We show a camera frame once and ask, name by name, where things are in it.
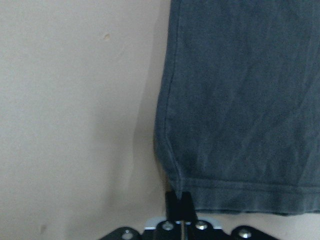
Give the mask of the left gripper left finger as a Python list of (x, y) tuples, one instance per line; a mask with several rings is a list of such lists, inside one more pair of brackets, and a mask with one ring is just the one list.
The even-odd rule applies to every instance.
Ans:
[(165, 213), (166, 219), (170, 222), (177, 222), (182, 219), (180, 201), (174, 191), (165, 193)]

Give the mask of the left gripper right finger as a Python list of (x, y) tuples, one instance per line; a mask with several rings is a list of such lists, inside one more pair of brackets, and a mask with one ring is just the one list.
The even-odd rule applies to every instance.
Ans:
[(181, 219), (186, 222), (195, 222), (197, 220), (197, 214), (195, 206), (190, 192), (183, 192), (180, 199), (181, 206)]

